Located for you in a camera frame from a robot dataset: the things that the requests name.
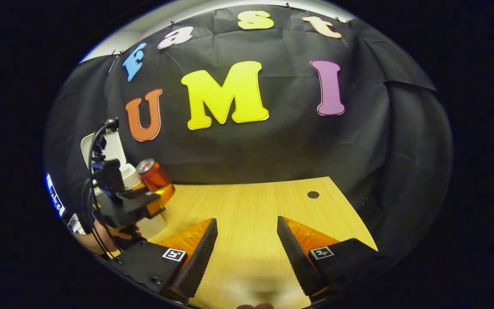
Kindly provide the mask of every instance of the white lid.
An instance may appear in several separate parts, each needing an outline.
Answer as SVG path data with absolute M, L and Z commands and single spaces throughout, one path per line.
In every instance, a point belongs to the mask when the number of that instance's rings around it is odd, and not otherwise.
M 90 143 L 93 140 L 94 133 L 85 136 L 81 140 L 81 153 L 83 154 L 83 159 L 85 160 L 85 166 L 89 166 L 89 150 Z M 122 169 L 125 164 L 125 152 L 123 152 L 123 146 L 121 145 L 121 139 L 119 138 L 119 133 L 108 133 L 104 135 L 106 138 L 106 147 L 102 150 L 102 154 L 106 156 L 104 160 L 119 159 L 119 168 Z

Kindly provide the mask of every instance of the red can lid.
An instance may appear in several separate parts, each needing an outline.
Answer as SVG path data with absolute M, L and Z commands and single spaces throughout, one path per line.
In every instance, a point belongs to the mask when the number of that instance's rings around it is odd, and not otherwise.
M 146 159 L 137 165 L 137 173 L 143 174 L 149 171 L 154 166 L 154 159 Z

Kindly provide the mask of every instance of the black cable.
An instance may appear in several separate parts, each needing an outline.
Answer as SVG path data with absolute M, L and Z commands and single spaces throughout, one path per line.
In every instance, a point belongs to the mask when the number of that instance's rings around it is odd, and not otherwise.
M 93 183 L 92 160 L 93 160 L 93 148 L 94 148 L 94 144 L 96 143 L 96 139 L 98 138 L 98 135 L 100 135 L 100 133 L 102 131 L 104 131 L 108 127 L 108 125 L 109 125 L 108 121 L 106 123 L 104 123 L 104 125 L 102 125 L 102 127 L 100 127 L 100 129 L 98 129 L 98 131 L 96 131 L 94 133 L 93 140 L 90 143 L 88 168 L 89 168 L 89 179 L 90 179 L 90 183 L 91 184 Z M 93 197 L 93 200 L 94 200 L 94 207 L 97 209 L 98 213 L 100 213 L 100 207 L 98 207 L 98 202 L 96 201 L 96 196 L 94 195 L 94 189 L 92 191 L 92 197 Z M 116 248 L 119 250 L 119 252 L 123 252 L 123 250 L 121 249 L 121 247 L 117 244 L 117 242 L 115 241 L 114 237 L 112 236 L 112 234 L 108 230 L 108 227 L 106 226 L 106 222 L 104 221 L 104 216 L 103 215 L 100 216 L 99 221 L 102 221 L 102 222 L 100 222 L 100 224 L 104 227 L 104 229 L 108 233 L 108 236 L 110 236 L 110 239 L 112 240 L 112 242 L 114 243 L 114 245 L 116 246 Z
M 89 199 L 88 199 L 88 203 L 87 203 L 87 208 L 86 208 L 86 213 L 87 214 L 90 214 L 90 197 L 91 197 L 91 192 L 93 192 L 93 189 L 90 188 L 89 190 Z M 110 256 L 112 258 L 114 258 L 114 255 L 111 254 L 110 250 L 108 249 L 108 247 L 106 247 L 106 244 L 104 244 L 104 241 L 102 241 L 102 238 L 100 237 L 100 234 L 98 234 L 98 230 L 96 230 L 96 227 L 94 226 L 94 223 L 93 223 L 93 228 L 91 230 L 91 233 L 93 233 L 93 237 L 94 237 L 94 240 L 96 240 L 97 244 L 100 246 L 100 248 L 102 248 L 102 252 L 104 252 L 104 254 L 108 253 L 110 254 Z
M 86 180 L 84 186 L 83 186 L 83 192 L 82 192 L 82 197 L 83 197 L 83 201 L 85 201 L 85 188 L 87 188 L 89 186 L 89 180 Z M 90 222 L 90 215 L 91 215 L 91 210 L 90 210 L 90 193 L 92 191 L 92 186 L 89 186 L 89 195 L 88 195 L 88 198 L 87 198 L 87 201 L 84 203 L 84 207 L 83 207 L 83 215 L 85 217 L 85 219 L 87 221 Z M 94 226 L 94 223 L 91 223 L 91 233 L 93 233 L 93 237 L 94 237 L 94 240 L 96 240 L 98 246 L 102 249 L 102 252 L 104 254 L 106 254 L 106 251 L 108 251 L 108 253 L 112 256 L 112 258 L 114 257 L 110 250 L 108 250 L 108 248 L 106 247 L 106 244 L 104 244 L 104 242 L 102 241 L 102 239 L 100 238 L 100 235 L 98 234 L 98 231 L 96 230 L 96 227 Z

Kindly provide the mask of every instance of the sticker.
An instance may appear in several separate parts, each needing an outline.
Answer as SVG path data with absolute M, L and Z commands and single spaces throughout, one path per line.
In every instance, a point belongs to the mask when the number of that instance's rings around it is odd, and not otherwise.
M 340 67 L 335 62 L 313 60 L 310 65 L 317 70 L 321 87 L 321 103 L 317 112 L 321 116 L 340 115 L 344 113 L 344 105 L 340 101 L 338 72 Z
M 238 14 L 238 25 L 243 29 L 268 29 L 274 25 L 270 14 L 264 11 L 245 11 Z
M 323 248 L 318 248 L 314 250 L 310 250 L 310 253 L 316 260 L 321 260 L 322 258 L 328 258 L 330 256 L 333 256 L 333 251 L 329 249 L 329 247 L 323 247 Z
M 150 126 L 143 128 L 141 126 L 141 118 L 139 115 L 139 106 L 141 105 L 141 99 L 136 98 L 126 104 L 125 110 L 127 111 L 127 117 L 129 119 L 129 129 L 131 135 L 139 141 L 145 142 L 154 139 L 159 133 L 161 128 L 161 117 L 159 115 L 159 96 L 163 93 L 163 90 L 156 89 L 146 94 L 145 99 L 148 102 L 150 109 Z
M 329 29 L 330 26 L 333 26 L 329 21 L 324 21 L 316 16 L 303 17 L 302 20 L 309 21 L 312 24 L 312 27 L 324 36 L 333 37 L 334 39 L 340 39 L 343 37 L 340 33 L 336 33 Z
M 74 213 L 70 218 L 70 220 L 68 221 L 68 226 L 71 228 L 73 233 L 80 233 L 82 235 L 85 235 L 85 232 L 83 231 L 83 227 L 81 226 L 81 223 L 76 213 Z
M 184 76 L 182 84 L 188 87 L 190 96 L 190 130 L 211 126 L 211 118 L 205 115 L 204 104 L 220 124 L 228 118 L 228 112 L 235 100 L 233 121 L 237 123 L 265 121 L 268 110 L 262 106 L 258 72 L 262 65 L 256 61 L 243 61 L 232 65 L 224 85 L 221 87 L 211 75 L 200 70 Z
M 176 29 L 172 33 L 168 33 L 165 36 L 165 39 L 161 41 L 161 43 L 159 43 L 157 47 L 159 49 L 163 49 L 173 44 L 174 45 L 182 44 L 192 38 L 191 35 L 192 30 L 194 30 L 194 27 L 184 27 L 184 28 Z
M 176 250 L 176 249 L 167 249 L 165 253 L 162 255 L 163 258 L 167 258 L 169 260 L 180 262 L 182 258 L 186 256 L 186 251 Z
M 135 77 L 135 74 L 141 69 L 142 63 L 137 63 L 137 61 L 142 60 L 142 57 L 144 56 L 144 53 L 141 51 L 146 47 L 146 43 L 141 43 L 135 50 L 123 61 L 123 67 L 127 69 L 127 74 L 129 75 L 127 77 L 127 81 L 130 82 L 133 77 Z

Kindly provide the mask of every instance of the finger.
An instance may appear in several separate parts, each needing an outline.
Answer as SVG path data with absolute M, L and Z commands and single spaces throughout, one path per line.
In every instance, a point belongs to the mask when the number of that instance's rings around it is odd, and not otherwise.
M 122 239 L 127 239 L 127 240 L 133 239 L 133 237 L 127 233 L 118 233 L 117 236 L 122 238 Z
M 255 309 L 274 309 L 274 306 L 271 303 L 259 303 Z
M 108 241 L 108 243 L 104 242 L 104 244 L 106 245 L 106 248 L 108 248 L 108 251 L 110 252 L 117 251 L 117 247 L 114 245 L 112 241 Z

